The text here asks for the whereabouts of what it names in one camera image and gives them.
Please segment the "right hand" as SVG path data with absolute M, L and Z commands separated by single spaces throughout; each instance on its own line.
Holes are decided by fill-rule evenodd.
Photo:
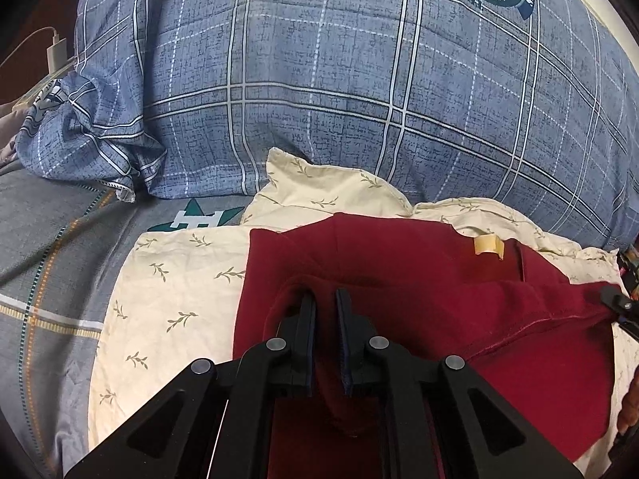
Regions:
M 622 409 L 617 416 L 616 428 L 620 435 L 624 436 L 630 427 L 638 423 L 639 418 L 639 376 L 635 372 L 630 382 L 628 392 L 622 400 Z

